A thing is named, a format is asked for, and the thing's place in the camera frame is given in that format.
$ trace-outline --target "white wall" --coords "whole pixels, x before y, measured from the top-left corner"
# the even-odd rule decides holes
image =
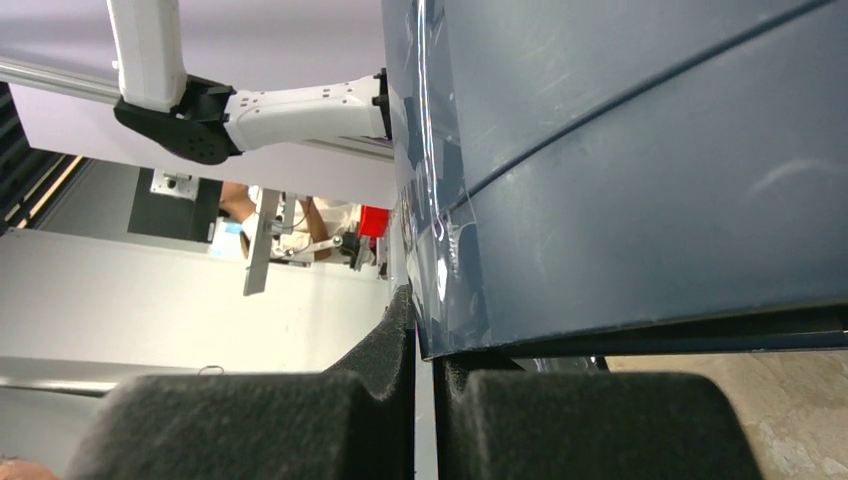
[[[380,320],[387,282],[343,266],[243,262],[18,230],[0,237],[0,356],[228,371],[315,371]]]
[[[385,65],[380,0],[182,0],[189,73],[248,90],[344,82]],[[0,0],[0,56],[114,80],[104,0]],[[391,208],[394,166],[295,144],[216,167],[187,162],[115,121],[109,105],[14,87],[33,147]]]

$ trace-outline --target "white shirt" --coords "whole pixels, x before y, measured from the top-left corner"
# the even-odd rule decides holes
[[[250,199],[257,205],[257,209],[259,208],[259,189],[256,187],[251,187],[248,195]],[[271,258],[282,258],[285,256],[286,250],[294,250],[297,252],[298,250],[303,250],[308,247],[312,243],[312,236],[309,235],[309,226],[307,225],[307,221],[304,219],[304,212],[300,206],[300,202],[292,202],[295,205],[294,212],[294,231],[289,235],[280,235],[279,240],[273,240],[271,243]],[[280,203],[277,206],[277,215],[280,217],[284,216],[284,211],[286,208],[286,203],[280,199]],[[353,203],[340,202],[336,200],[325,200],[323,198],[313,198],[313,206],[311,208],[317,208],[321,213],[321,218],[324,219],[324,225],[327,227],[327,233],[332,237],[334,235],[341,235],[344,232],[349,231],[353,224],[359,221],[359,206]],[[253,241],[251,235],[256,231],[257,223],[259,222],[259,215],[254,213],[250,217],[248,217],[244,222],[242,222],[242,230],[245,234],[247,234],[248,238]],[[332,255],[330,258],[325,260],[326,262],[331,263],[347,263],[348,259],[344,255],[342,255],[338,249],[333,249]],[[315,261],[315,255],[312,253],[295,255],[292,258],[294,261],[298,262],[313,262]]]

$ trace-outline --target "concrete floor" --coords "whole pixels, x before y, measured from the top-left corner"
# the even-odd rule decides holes
[[[848,352],[607,359],[699,373],[730,399],[768,480],[848,479]]]

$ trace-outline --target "black connector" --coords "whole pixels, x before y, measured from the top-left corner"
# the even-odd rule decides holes
[[[392,117],[389,113],[389,82],[386,77],[386,69],[380,69],[380,73],[374,75],[374,78],[380,80],[380,95],[371,98],[371,105],[380,107],[380,114],[383,116],[383,126],[386,129],[386,138],[392,139]]]
[[[218,165],[241,151],[224,128],[231,86],[189,76],[179,105],[157,112],[126,103],[115,105],[115,118],[125,127],[155,141],[169,152],[204,165]]]

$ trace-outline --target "blue panel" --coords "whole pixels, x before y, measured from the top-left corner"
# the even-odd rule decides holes
[[[848,296],[846,4],[446,1],[383,5],[425,356]]]
[[[468,188],[611,99],[810,3],[449,1]]]

